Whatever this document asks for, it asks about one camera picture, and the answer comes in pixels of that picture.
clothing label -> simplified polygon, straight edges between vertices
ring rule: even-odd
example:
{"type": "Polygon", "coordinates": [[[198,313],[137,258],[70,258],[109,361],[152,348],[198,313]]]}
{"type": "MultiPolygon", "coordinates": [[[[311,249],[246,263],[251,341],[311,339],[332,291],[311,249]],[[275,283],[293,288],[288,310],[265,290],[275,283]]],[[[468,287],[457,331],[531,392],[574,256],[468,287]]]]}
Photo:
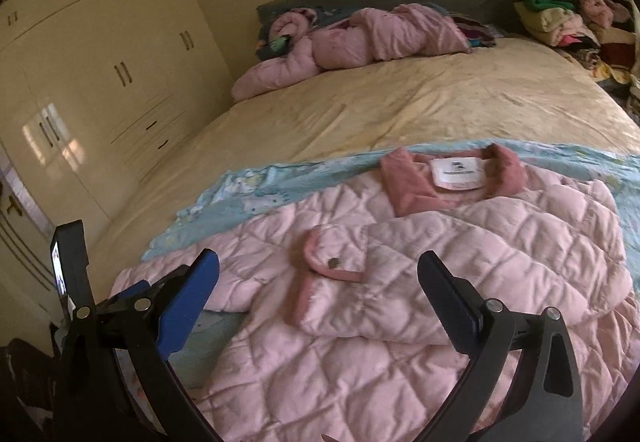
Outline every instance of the clothing label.
{"type": "Polygon", "coordinates": [[[486,183],[484,162],[475,157],[431,160],[433,182],[450,191],[478,189],[486,183]]]}

blue sheet with cartoon print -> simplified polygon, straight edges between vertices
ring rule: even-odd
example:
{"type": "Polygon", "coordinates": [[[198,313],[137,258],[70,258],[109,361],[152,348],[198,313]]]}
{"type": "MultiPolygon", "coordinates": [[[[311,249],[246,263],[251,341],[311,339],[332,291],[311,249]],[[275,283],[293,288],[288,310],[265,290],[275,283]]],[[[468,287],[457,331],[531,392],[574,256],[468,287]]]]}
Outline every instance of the blue sheet with cartoon print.
{"type": "MultiPolygon", "coordinates": [[[[545,145],[511,140],[479,140],[420,144],[415,152],[446,152],[485,147],[498,142],[530,164],[578,180],[603,180],[615,197],[625,237],[628,268],[640,289],[640,155],[616,155],[577,145],[545,145]]],[[[225,173],[204,191],[195,205],[177,213],[174,224],[156,237],[143,261],[227,231],[254,216],[303,200],[375,168],[388,151],[367,152],[316,163],[273,164],[225,173]]]]}

wardrobe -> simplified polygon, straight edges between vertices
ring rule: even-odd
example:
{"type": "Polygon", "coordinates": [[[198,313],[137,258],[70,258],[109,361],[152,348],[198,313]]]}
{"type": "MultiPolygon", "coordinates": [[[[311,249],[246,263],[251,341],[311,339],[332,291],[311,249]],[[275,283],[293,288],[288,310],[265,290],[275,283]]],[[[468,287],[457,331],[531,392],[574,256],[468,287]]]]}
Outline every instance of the wardrobe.
{"type": "Polygon", "coordinates": [[[0,141],[54,224],[90,246],[167,155],[231,106],[196,0],[7,0],[0,141]]]}

yellow bed sheet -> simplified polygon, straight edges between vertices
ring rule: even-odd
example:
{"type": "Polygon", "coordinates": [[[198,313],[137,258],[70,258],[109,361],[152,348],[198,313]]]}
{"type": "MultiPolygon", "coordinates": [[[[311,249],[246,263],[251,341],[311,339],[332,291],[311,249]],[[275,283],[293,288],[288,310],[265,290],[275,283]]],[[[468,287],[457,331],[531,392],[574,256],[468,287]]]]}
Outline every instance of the yellow bed sheet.
{"type": "Polygon", "coordinates": [[[323,73],[235,105],[151,174],[90,252],[95,297],[226,170],[493,137],[640,151],[640,129],[586,70],[526,39],[323,73]]]}

cabinet handle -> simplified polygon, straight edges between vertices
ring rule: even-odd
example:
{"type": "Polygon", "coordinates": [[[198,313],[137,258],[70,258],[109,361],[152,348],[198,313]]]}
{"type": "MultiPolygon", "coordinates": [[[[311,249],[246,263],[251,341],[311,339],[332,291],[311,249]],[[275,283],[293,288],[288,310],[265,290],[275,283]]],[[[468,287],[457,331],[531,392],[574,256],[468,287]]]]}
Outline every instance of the cabinet handle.
{"type": "Polygon", "coordinates": [[[182,38],[182,42],[184,43],[184,47],[189,51],[189,43],[187,42],[187,38],[184,36],[182,32],[180,32],[180,37],[182,38]]]}
{"type": "Polygon", "coordinates": [[[9,206],[6,209],[6,213],[10,215],[11,211],[18,213],[18,216],[22,216],[23,213],[20,203],[18,203],[18,200],[16,200],[13,195],[9,195],[9,206]]]}
{"type": "Polygon", "coordinates": [[[53,132],[53,136],[56,137],[56,141],[60,142],[60,136],[56,132],[56,128],[53,127],[53,124],[49,120],[49,117],[45,117],[45,120],[47,121],[47,124],[49,124],[49,127],[51,128],[51,130],[53,132]]]}
{"type": "Polygon", "coordinates": [[[114,64],[114,65],[113,65],[113,68],[114,68],[114,69],[116,70],[116,72],[118,73],[118,76],[119,76],[119,78],[120,78],[120,81],[121,81],[121,83],[122,83],[123,87],[124,87],[124,88],[126,88],[126,87],[127,87],[127,83],[126,83],[126,82],[124,82],[124,77],[123,77],[123,76],[122,76],[122,74],[120,73],[120,70],[118,69],[117,64],[114,64]]]}
{"type": "Polygon", "coordinates": [[[187,37],[189,38],[189,42],[191,43],[191,48],[195,48],[196,45],[193,44],[193,39],[191,39],[191,34],[189,33],[189,31],[185,30],[184,33],[187,34],[187,37]]]}
{"type": "Polygon", "coordinates": [[[133,82],[133,79],[131,78],[131,74],[129,73],[129,70],[127,70],[127,65],[124,62],[120,62],[120,65],[124,68],[124,73],[127,74],[127,77],[129,78],[129,84],[131,84],[133,82]]]}
{"type": "Polygon", "coordinates": [[[40,126],[40,130],[42,131],[42,134],[47,139],[47,142],[49,142],[49,147],[53,147],[53,142],[49,138],[49,135],[47,135],[47,132],[45,131],[44,126],[42,125],[42,122],[38,122],[38,126],[40,126]]]}

